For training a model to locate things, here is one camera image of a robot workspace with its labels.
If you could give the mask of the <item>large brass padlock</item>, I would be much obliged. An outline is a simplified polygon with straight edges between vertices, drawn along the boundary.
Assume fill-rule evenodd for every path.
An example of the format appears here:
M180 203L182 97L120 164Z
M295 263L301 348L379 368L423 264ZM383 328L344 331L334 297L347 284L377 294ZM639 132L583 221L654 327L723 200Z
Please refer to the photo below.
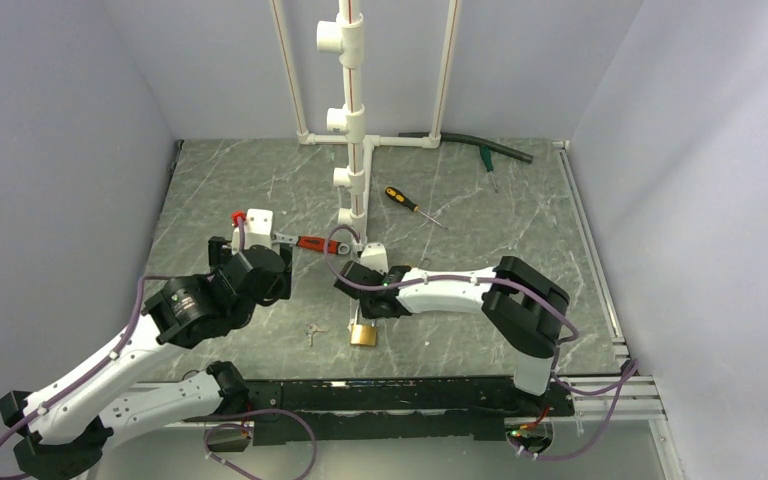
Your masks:
M375 320L358 319L349 326L349 344L355 347L375 347L378 329Z

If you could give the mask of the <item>silver key bunch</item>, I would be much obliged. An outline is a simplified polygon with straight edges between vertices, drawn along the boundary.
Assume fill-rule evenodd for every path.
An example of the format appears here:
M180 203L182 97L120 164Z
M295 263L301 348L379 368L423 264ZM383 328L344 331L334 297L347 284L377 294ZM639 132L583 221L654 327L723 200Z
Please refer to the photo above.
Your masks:
M315 324L307 324L305 327L305 335L307 338L308 346L312 348L314 346L314 340L317 334L327 333L327 329L320 328Z

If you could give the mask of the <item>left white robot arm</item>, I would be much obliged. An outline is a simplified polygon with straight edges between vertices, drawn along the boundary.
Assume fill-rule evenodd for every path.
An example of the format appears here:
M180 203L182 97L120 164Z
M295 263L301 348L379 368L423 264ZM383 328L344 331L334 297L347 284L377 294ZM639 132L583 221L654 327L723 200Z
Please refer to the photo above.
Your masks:
M133 395L143 373L201 342L249 324L258 307L290 297L293 251L255 245L223 254L204 274L163 277L149 298L138 296L126 326L107 344L48 386L12 390L0 399L7 431L14 435L17 478L72 479L115 447L169 423L198 417L239 417L250 390L230 361L167 388Z

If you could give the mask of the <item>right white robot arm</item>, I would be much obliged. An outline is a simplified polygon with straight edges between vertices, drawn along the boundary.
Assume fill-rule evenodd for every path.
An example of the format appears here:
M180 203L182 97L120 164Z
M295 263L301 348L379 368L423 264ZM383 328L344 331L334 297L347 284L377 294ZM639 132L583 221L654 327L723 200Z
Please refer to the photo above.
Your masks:
M335 273L335 288L357 301L365 319L428 312L485 317L517 352L511 401L534 415L550 399L550 373L569 325L569 294L523 260L504 256L494 267L434 272L393 266L386 273L349 261Z

